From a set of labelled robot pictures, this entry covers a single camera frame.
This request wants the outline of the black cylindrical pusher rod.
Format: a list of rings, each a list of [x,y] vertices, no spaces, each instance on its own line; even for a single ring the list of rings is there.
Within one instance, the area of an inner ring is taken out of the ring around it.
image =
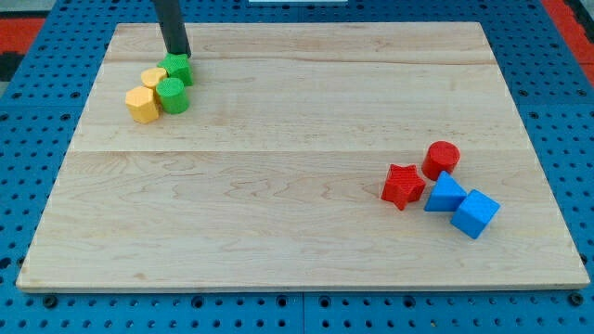
[[[178,0],[153,0],[162,38],[169,54],[191,57],[184,18]]]

